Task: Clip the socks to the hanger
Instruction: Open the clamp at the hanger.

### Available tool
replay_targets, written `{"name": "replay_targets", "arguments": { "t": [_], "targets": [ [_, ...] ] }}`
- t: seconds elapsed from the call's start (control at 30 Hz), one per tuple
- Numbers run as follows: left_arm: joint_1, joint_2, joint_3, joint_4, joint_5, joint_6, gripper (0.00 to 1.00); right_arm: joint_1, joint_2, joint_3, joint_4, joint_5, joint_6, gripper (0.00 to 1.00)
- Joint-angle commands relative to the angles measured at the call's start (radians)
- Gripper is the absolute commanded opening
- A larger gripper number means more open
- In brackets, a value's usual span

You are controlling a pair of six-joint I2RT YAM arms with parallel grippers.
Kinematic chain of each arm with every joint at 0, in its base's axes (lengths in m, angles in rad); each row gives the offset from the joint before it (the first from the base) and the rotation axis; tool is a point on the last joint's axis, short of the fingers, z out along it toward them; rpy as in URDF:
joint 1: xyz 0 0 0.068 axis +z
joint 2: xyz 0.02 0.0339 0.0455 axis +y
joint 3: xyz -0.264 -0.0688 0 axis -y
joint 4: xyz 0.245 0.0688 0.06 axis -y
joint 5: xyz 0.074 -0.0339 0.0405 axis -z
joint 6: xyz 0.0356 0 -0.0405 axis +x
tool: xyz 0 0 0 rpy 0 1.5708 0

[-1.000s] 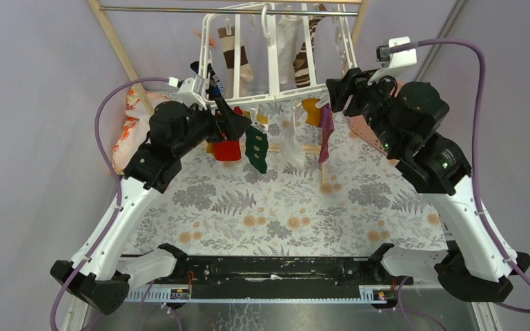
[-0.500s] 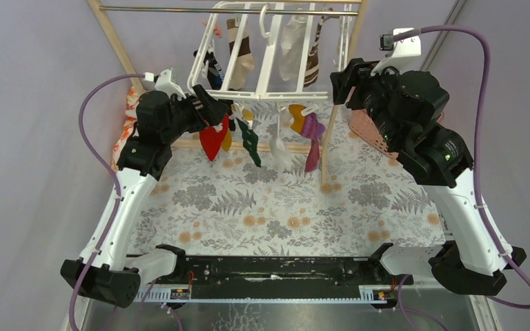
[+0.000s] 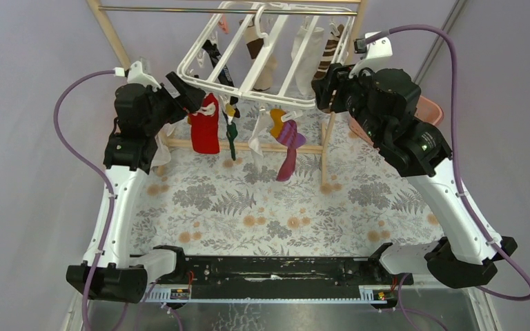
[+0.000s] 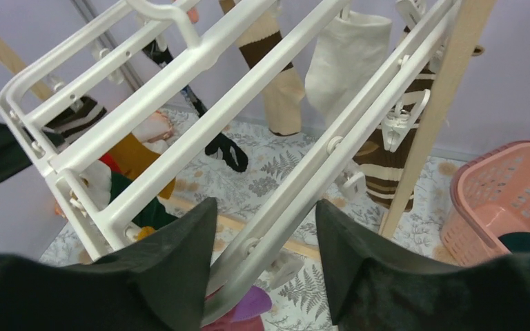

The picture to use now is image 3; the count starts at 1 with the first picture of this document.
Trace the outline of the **red fluffy sock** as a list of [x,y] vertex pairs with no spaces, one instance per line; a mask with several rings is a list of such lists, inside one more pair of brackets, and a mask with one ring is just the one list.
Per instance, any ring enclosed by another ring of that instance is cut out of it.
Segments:
[[219,101],[213,93],[203,100],[201,108],[188,115],[192,148],[199,154],[219,154]]

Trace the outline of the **brown mustard striped sock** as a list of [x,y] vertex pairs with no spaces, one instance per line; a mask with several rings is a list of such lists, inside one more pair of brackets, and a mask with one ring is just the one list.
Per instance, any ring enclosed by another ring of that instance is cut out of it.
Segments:
[[228,120],[231,121],[234,118],[240,118],[240,112],[237,109],[236,105],[231,105],[227,103],[225,105],[225,114],[228,117]]

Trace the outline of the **dark green sock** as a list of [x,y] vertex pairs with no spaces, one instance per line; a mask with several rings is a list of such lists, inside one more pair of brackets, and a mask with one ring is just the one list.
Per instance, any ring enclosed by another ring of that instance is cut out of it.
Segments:
[[228,139],[230,157],[233,161],[237,159],[235,149],[235,139],[237,138],[238,131],[234,121],[231,121],[226,126],[226,137]]

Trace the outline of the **white plastic sock hanger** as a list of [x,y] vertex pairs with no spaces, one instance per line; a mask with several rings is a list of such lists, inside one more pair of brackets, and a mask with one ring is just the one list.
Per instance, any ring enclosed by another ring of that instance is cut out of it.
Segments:
[[[308,42],[312,39],[314,30],[318,26],[321,17],[346,17],[344,31],[339,39],[337,52],[331,58],[332,62],[343,62],[348,55],[349,47],[347,46],[347,42],[351,38],[351,31],[361,20],[360,13],[337,6],[250,1],[245,1],[243,4],[248,7],[234,9],[232,1],[224,1],[220,3],[218,8],[192,8],[188,10],[189,12],[210,13],[212,17],[178,65],[177,74],[179,77],[192,86],[218,95],[226,95],[262,103],[274,103],[287,108],[307,109],[314,107],[315,100],[313,98],[301,99],[299,97],[293,97],[288,93],[290,83],[293,82],[295,76],[295,71],[305,55]],[[205,78],[195,78],[190,73],[190,66],[193,64],[198,53],[202,51],[204,43],[213,36],[213,33],[217,29],[217,24],[225,14],[242,14],[244,18],[228,46],[222,50],[219,61],[208,76]],[[281,39],[287,36],[285,33],[286,22],[291,15],[306,17],[306,33],[302,39],[302,43],[277,92],[273,94],[258,92],[254,90],[257,79],[266,69],[268,60],[274,53],[275,46]],[[257,52],[256,58],[252,60],[252,65],[242,82],[236,82],[234,86],[220,83],[218,81],[219,74],[224,71],[225,67],[229,69],[233,67],[229,64],[229,60],[237,47],[244,42],[244,33],[247,32],[249,26],[254,27],[256,39],[263,42]]]

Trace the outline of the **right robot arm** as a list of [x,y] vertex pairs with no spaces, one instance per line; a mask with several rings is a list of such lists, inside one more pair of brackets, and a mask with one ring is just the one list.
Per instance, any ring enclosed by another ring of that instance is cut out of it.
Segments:
[[453,174],[451,148],[436,126],[416,117],[420,87],[401,69],[356,73],[333,63],[314,80],[319,109],[347,112],[384,160],[421,195],[443,231],[428,244],[382,245],[369,263],[372,281],[385,284],[395,274],[430,274],[454,289],[487,285],[496,261],[513,254],[515,239],[490,230],[483,234],[462,199],[464,184]]

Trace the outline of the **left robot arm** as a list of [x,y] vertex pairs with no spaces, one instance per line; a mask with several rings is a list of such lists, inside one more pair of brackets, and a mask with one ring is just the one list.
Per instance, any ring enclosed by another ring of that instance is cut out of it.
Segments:
[[206,95],[175,72],[166,78],[176,94],[162,83],[134,81],[115,91],[116,117],[104,150],[105,168],[96,169],[106,191],[88,249],[81,263],[66,271],[66,281],[88,299],[139,303],[149,283],[160,277],[179,283],[186,276],[181,248],[159,246],[139,257],[128,249],[135,200],[150,174],[157,135],[165,125],[198,111]]

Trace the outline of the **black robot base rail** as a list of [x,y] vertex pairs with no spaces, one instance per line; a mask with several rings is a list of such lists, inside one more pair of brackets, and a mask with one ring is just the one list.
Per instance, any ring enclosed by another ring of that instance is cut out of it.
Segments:
[[394,305],[399,282],[376,258],[197,255],[184,259],[181,276],[149,285],[145,302],[362,303]]

